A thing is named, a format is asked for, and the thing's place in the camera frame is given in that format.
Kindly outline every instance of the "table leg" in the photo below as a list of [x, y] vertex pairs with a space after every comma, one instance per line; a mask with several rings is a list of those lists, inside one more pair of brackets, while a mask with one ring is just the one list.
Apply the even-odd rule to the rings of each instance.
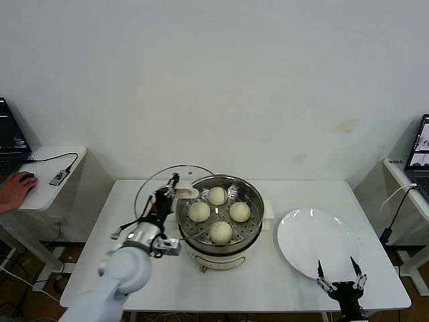
[[61, 270], [62, 263], [52, 253], [47, 250], [33, 234], [24, 227], [13, 214], [7, 214], [7, 221], [1, 221], [1, 225], [13, 238], [37, 256], [43, 263], [51, 266], [55, 270]]
[[327, 312], [322, 312], [322, 320], [323, 320], [323, 322], [329, 322]]
[[129, 317], [129, 322], [137, 321], [137, 312], [131, 312], [131, 316]]
[[429, 297], [429, 288], [418, 272], [418, 268], [429, 261], [429, 246], [410, 257], [407, 252], [397, 252], [403, 264], [401, 265], [401, 277], [409, 277], [414, 283], [418, 293], [422, 297]]
[[15, 248], [20, 254], [25, 252], [25, 248], [16, 241], [10, 234], [0, 226], [0, 240], [3, 241], [10, 248]]

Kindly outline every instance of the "white table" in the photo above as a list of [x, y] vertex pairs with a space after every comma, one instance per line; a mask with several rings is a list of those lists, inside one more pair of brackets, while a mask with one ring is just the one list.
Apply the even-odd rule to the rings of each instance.
[[[73, 298], [96, 287], [101, 258], [117, 244], [110, 239], [118, 226], [134, 219], [133, 200], [142, 180], [119, 180], [78, 260], [61, 297], [69, 307]], [[155, 190], [165, 182], [153, 182]], [[200, 311], [200, 312], [320, 312], [337, 311], [339, 305], [321, 288], [293, 269], [275, 242], [280, 218], [288, 211], [315, 207], [335, 214], [359, 238], [361, 268], [368, 274], [365, 295], [360, 300], [366, 310], [406, 308], [409, 296], [384, 252], [362, 208], [345, 181], [250, 181], [262, 197], [271, 201], [274, 223], [262, 231], [252, 257], [228, 271], [200, 271], [198, 264], [182, 248], [178, 257], [152, 260], [148, 284], [132, 294], [126, 311]], [[179, 236], [176, 223], [166, 223], [166, 233]]]
[[[404, 172], [406, 162], [407, 158], [386, 158], [384, 160], [385, 167], [389, 170], [400, 186], [412, 183]], [[429, 203], [425, 198], [423, 198], [422, 194], [416, 190], [411, 190], [408, 193], [408, 196], [423, 218], [429, 221]], [[429, 261], [429, 246], [420, 250], [412, 258], [410, 258], [408, 253], [405, 251], [397, 252], [397, 254], [403, 262], [401, 265], [401, 276], [411, 278], [419, 294], [423, 297], [429, 297], [429, 288], [418, 272], [418, 268]]]
[[[75, 158], [74, 155], [64, 156], [45, 162], [24, 164], [19, 171], [32, 172], [36, 177], [38, 177], [39, 181], [37, 187], [28, 193], [23, 204], [17, 211], [40, 212], [49, 208], [86, 154], [86, 148], [84, 146], [34, 146], [32, 147], [32, 150], [33, 152], [30, 158], [34, 158], [36, 160], [50, 158], [52, 156], [58, 156], [68, 152], [76, 152], [78, 154], [78, 159], [70, 169], [70, 174], [59, 186], [51, 186], [49, 185], [49, 182], [60, 170], [64, 170], [72, 163]], [[33, 233], [28, 228], [24, 227], [19, 220], [17, 220], [14, 213], [8, 213], [0, 216], [0, 225], [7, 233], [46, 264], [39, 276], [40, 280], [45, 280], [51, 273], [60, 272], [62, 270], [63, 263], [59, 261], [58, 257], [60, 257], [64, 248], [56, 248], [53, 253], [49, 252], [38, 241]], [[64, 272], [72, 272], [73, 268], [74, 264], [67, 264], [64, 267]], [[45, 282], [42, 282], [38, 284], [38, 287], [43, 287], [44, 284]]]

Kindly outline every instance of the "laptop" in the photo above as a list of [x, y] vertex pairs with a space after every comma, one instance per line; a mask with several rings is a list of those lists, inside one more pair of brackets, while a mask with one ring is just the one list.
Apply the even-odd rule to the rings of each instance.
[[31, 152], [6, 100], [0, 97], [0, 184], [19, 170]]

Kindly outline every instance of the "black cable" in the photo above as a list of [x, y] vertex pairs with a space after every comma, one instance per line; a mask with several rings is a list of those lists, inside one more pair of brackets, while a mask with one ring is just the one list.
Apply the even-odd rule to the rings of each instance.
[[52, 242], [54, 242], [54, 241], [56, 241], [56, 240], [58, 240], [58, 239], [60, 239], [61, 238], [61, 225], [59, 224], [58, 225], [58, 237], [57, 238], [54, 238], [53, 240], [50, 240], [50, 241], [48, 241], [46, 244], [42, 244], [43, 246], [49, 246]]
[[[42, 267], [38, 270], [38, 272], [36, 273], [36, 275], [34, 276], [34, 278], [32, 279], [32, 281], [30, 282], [30, 284], [33, 284], [36, 282], [37, 277], [40, 275], [40, 273], [42, 272], [43, 268], [45, 265], [42, 265]], [[17, 304], [17, 308], [16, 310], [14, 310], [12, 317], [14, 317], [15, 313], [21, 311], [22, 317], [23, 317], [23, 311], [22, 311], [22, 304], [24, 302], [25, 297], [27, 296], [28, 291], [31, 289], [32, 287], [30, 285], [26, 285], [25, 286], [25, 290], [24, 293], [21, 296], [21, 299], [19, 300], [18, 304]]]
[[61, 158], [61, 157], [63, 157], [63, 156], [76, 156], [76, 157], [74, 158], [74, 160], [73, 160], [72, 164], [66, 168], [66, 172], [70, 172], [70, 169], [72, 168], [73, 164], [74, 164], [74, 163], [78, 160], [78, 158], [79, 158], [79, 155], [78, 155], [76, 152], [64, 153], [64, 154], [61, 154], [61, 155], [59, 155], [59, 156], [52, 156], [51, 158], [40, 159], [40, 160], [35, 160], [35, 159], [33, 159], [33, 158], [30, 158], [30, 159], [24, 160], [24, 162], [23, 162], [23, 163], [34, 163], [34, 162], [50, 161], [50, 160], [53, 160], [53, 159]]
[[[22, 266], [22, 264], [21, 264], [20, 262], [18, 262], [17, 260], [14, 260], [13, 258], [10, 258], [10, 257], [0, 257], [0, 260], [10, 260], [11, 262], [14, 262], [15, 264], [18, 264], [19, 266], [21, 266], [22, 270], [23, 270], [23, 271], [24, 271], [24, 273], [25, 273], [25, 278], [24, 278], [24, 279], [25, 279], [27, 282], [29, 282], [29, 280], [28, 280], [28, 272], [27, 272], [27, 270], [25, 269], [25, 267], [24, 267], [24, 266]], [[9, 275], [8, 275], [8, 273], [4, 272], [3, 270], [1, 270], [1, 275], [2, 275], [4, 278], [6, 278], [6, 279], [11, 280], [12, 282], [19, 283], [19, 284], [25, 284], [24, 282], [22, 282], [22, 281], [20, 281], [20, 280], [16, 280], [16, 279], [10, 278], [10, 277], [9, 277]]]
[[13, 307], [14, 312], [15, 312], [15, 310], [18, 310], [18, 315], [23, 317], [23, 312], [21, 310], [19, 310], [18, 307], [16, 305], [14, 305], [12, 302], [3, 302], [0, 304], [0, 307], [4, 307], [5, 305], [10, 305], [11, 307]]
[[[65, 267], [66, 267], [66, 263], [65, 263], [65, 262], [62, 262], [62, 269], [61, 269], [61, 272], [59, 273], [59, 274], [61, 275], [61, 277], [63, 277], [63, 276], [62, 276], [62, 273], [64, 273], [64, 269], [65, 269]], [[38, 282], [49, 282], [50, 280], [57, 280], [57, 278], [58, 278], [58, 277], [55, 277], [55, 278], [48, 278], [47, 280], [37, 280], [37, 281], [35, 281], [35, 282], [34, 282], [34, 284], [35, 284], [35, 283], [38, 283]]]
[[415, 189], [415, 188], [416, 188], [415, 186], [412, 186], [411, 188], [409, 188], [409, 189], [405, 192], [404, 197], [402, 197], [401, 203], [400, 203], [399, 207], [398, 207], [398, 208], [397, 208], [397, 210], [396, 210], [395, 217], [393, 217], [393, 220], [392, 220], [392, 221], [391, 221], [391, 223], [390, 223], [390, 226], [389, 226], [388, 228], [385, 228], [385, 229], [383, 230], [383, 233], [381, 234], [381, 236], [380, 236], [380, 239], [379, 239], [379, 240], [380, 240], [381, 245], [382, 245], [384, 248], [386, 248], [386, 247], [387, 247], [387, 243], [389, 242], [389, 237], [390, 237], [391, 233], [393, 232], [393, 231], [391, 230], [391, 228], [392, 228], [393, 224], [395, 223], [395, 220], [396, 220], [397, 215], [400, 213], [400, 210], [401, 210], [402, 204], [404, 203], [404, 201], [405, 201], [405, 199], [406, 199], [406, 197], [407, 197], [408, 193], [409, 193], [412, 189]]
[[391, 221], [391, 224], [390, 224], [390, 226], [389, 226], [389, 229], [391, 229], [391, 227], [393, 226], [393, 223], [394, 223], [394, 222], [395, 222], [395, 220], [396, 220], [397, 214], [400, 212], [400, 209], [401, 209], [401, 207], [402, 207], [402, 204], [404, 203], [404, 201], [405, 201], [405, 199], [406, 199], [406, 197], [407, 197], [408, 193], [409, 193], [411, 190], [413, 190], [413, 189], [415, 189], [415, 187], [414, 187], [414, 186], [412, 186], [411, 188], [409, 188], [409, 189], [405, 192], [405, 195], [402, 197], [402, 200], [401, 200], [400, 206], [399, 206], [399, 207], [397, 208], [397, 210], [396, 210], [395, 217], [393, 217], [393, 220]]

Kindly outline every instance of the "cable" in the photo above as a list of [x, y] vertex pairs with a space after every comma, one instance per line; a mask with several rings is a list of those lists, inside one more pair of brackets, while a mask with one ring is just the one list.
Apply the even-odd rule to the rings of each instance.
[[[0, 257], [0, 260], [10, 260], [10, 261], [14, 262], [15, 264], [18, 264], [19, 266], [21, 266], [22, 270], [23, 270], [23, 271], [24, 271], [24, 273], [25, 273], [25, 279], [28, 281], [28, 272], [27, 272], [27, 270], [25, 269], [25, 267], [24, 267], [24, 266], [22, 266], [22, 264], [21, 264], [20, 262], [18, 262], [17, 260], [14, 260], [13, 258], [10, 258], [10, 257]], [[6, 278], [6, 279], [11, 280], [12, 282], [19, 283], [19, 284], [25, 284], [25, 283], [23, 283], [23, 282], [20, 282], [20, 281], [18, 281], [18, 280], [14, 280], [14, 279], [12, 279], [12, 278], [8, 277], [8, 275], [6, 275], [6, 274], [5, 274], [5, 273], [3, 273], [3, 272], [1, 272], [1, 275], [3, 275], [3, 277], [4, 277], [4, 278]]]
[[18, 306], [14, 305], [12, 302], [4, 302], [0, 304], [0, 307], [4, 307], [5, 305], [10, 305], [11, 307], [14, 308], [13, 312], [18, 311], [18, 315], [20, 315], [20, 317], [23, 317], [23, 312], [21, 309], [18, 308]]
[[20, 278], [20, 277], [18, 277], [18, 276], [16, 276], [16, 275], [14, 275], [14, 274], [12, 274], [12, 273], [10, 273], [10, 271], [8, 271], [6, 268], [3, 268], [3, 267], [1, 267], [1, 266], [0, 266], [0, 269], [4, 270], [6, 273], [8, 273], [8, 274], [12, 275], [13, 277], [17, 278], [18, 280], [22, 280], [23, 282], [25, 282], [27, 285], [31, 286], [32, 288], [35, 288], [36, 290], [39, 290], [39, 291], [40, 291], [40, 292], [42, 292], [42, 293], [45, 293], [46, 295], [48, 295], [48, 296], [49, 296], [51, 299], [53, 299], [54, 301], [56, 301], [56, 302], [58, 302], [58, 303], [60, 302], [59, 300], [55, 299], [51, 294], [49, 294], [49, 293], [45, 292], [44, 290], [41, 290], [40, 288], [35, 287], [33, 284], [31, 284], [31, 283], [27, 282], [26, 280], [23, 280], [22, 278]]
[[31, 321], [31, 322], [37, 322], [37, 321], [43, 321], [43, 320], [58, 321], [57, 319], [53, 319], [51, 317], [41, 317], [40, 319], [36, 319], [36, 320]]
[[[37, 277], [40, 275], [40, 273], [42, 272], [44, 268], [44, 265], [42, 265], [42, 267], [40, 267], [40, 269], [36, 272], [36, 274], [34, 275], [34, 278], [32, 279], [31, 283], [35, 283], [37, 280]], [[17, 308], [16, 310], [14, 310], [12, 317], [15, 316], [15, 312], [18, 314], [19, 312], [21, 312], [22, 316], [23, 316], [23, 310], [22, 310], [22, 304], [25, 300], [25, 297], [27, 296], [28, 291], [30, 290], [30, 287], [28, 285], [25, 286], [25, 290], [24, 293], [22, 294], [18, 304], [17, 304]]]
[[407, 197], [408, 193], [409, 193], [411, 190], [415, 189], [416, 187], [417, 187], [417, 185], [412, 185], [412, 186], [411, 186], [411, 188], [409, 188], [409, 189], [405, 192], [404, 197], [402, 198], [401, 203], [400, 203], [399, 207], [398, 207], [398, 208], [397, 208], [397, 210], [396, 210], [396, 214], [395, 214], [395, 216], [393, 217], [393, 220], [392, 220], [392, 221], [391, 221], [391, 223], [390, 223], [390, 226], [389, 226], [388, 228], [385, 228], [385, 229], [383, 230], [383, 233], [382, 233], [382, 234], [381, 234], [381, 236], [380, 236], [380, 243], [381, 243], [381, 245], [382, 245], [384, 248], [387, 246], [387, 243], [389, 242], [389, 237], [390, 237], [391, 233], [393, 232], [393, 230], [391, 230], [391, 228], [392, 228], [393, 224], [395, 223], [396, 217], [397, 217], [398, 213], [400, 212], [400, 209], [401, 209], [401, 207], [402, 207], [402, 204], [404, 203], [404, 201], [405, 201], [405, 199], [406, 199], [406, 197]]
[[76, 152], [68, 152], [68, 153], [61, 154], [61, 155], [59, 155], [59, 156], [52, 156], [51, 158], [40, 159], [40, 160], [34, 160], [33, 158], [30, 158], [30, 159], [24, 160], [24, 162], [23, 162], [23, 163], [34, 163], [34, 162], [50, 161], [50, 160], [53, 160], [53, 159], [62, 158], [63, 156], [75, 156], [75, 158], [74, 158], [74, 160], [73, 160], [72, 164], [66, 168], [66, 172], [70, 172], [70, 169], [72, 168], [73, 164], [74, 164], [74, 163], [78, 160], [78, 158], [79, 158], [79, 155], [78, 155]]
[[49, 246], [52, 242], [59, 240], [61, 238], [61, 222], [58, 222], [58, 237], [53, 240], [48, 241], [46, 244], [42, 244], [43, 246]]
[[408, 188], [409, 186], [416, 187], [416, 186], [417, 186], [417, 184], [415, 184], [415, 183], [410, 183], [410, 184], [407, 184], [407, 185], [405, 185], [405, 186], [401, 186], [400, 188], [398, 188], [394, 193], [392, 193], [392, 194], [390, 195], [390, 197], [389, 197], [389, 198], [387, 198], [387, 199], [386, 199], [386, 201], [385, 201], [384, 203], [382, 203], [382, 204], [381, 204], [380, 211], [378, 212], [378, 215], [379, 215], [379, 216], [381, 215], [381, 210], [383, 210], [383, 207], [385, 206], [385, 204], [386, 204], [386, 203], [388, 203], [388, 202], [389, 202], [389, 200], [390, 200], [390, 199], [392, 199], [394, 195], [396, 195], [398, 192], [400, 192], [403, 188]]
[[[62, 269], [61, 269], [61, 272], [59, 273], [59, 274], [60, 274], [60, 276], [62, 275], [62, 273], [64, 273], [64, 269], [65, 269], [65, 267], [66, 267], [66, 263], [65, 263], [65, 262], [63, 262], [63, 263], [62, 263]], [[35, 284], [35, 283], [39, 283], [39, 282], [49, 282], [50, 280], [58, 280], [58, 277], [55, 277], [55, 278], [48, 278], [47, 280], [37, 280], [37, 281], [35, 281], [35, 282], [34, 282], [34, 284]]]
[[403, 198], [402, 198], [402, 200], [401, 200], [400, 206], [399, 206], [399, 207], [397, 208], [397, 210], [396, 210], [395, 217], [393, 217], [393, 220], [391, 221], [391, 224], [390, 224], [390, 226], [389, 226], [389, 229], [391, 229], [391, 227], [393, 226], [393, 223], [394, 223], [394, 222], [395, 222], [395, 220], [396, 220], [397, 214], [400, 212], [400, 209], [401, 209], [401, 207], [402, 207], [402, 204], [404, 203], [405, 198], [407, 197], [408, 193], [409, 193], [411, 190], [415, 189], [415, 188], [416, 188], [416, 186], [412, 186], [411, 188], [409, 188], [409, 189], [405, 192], [405, 195], [404, 195], [404, 197], [403, 197]]

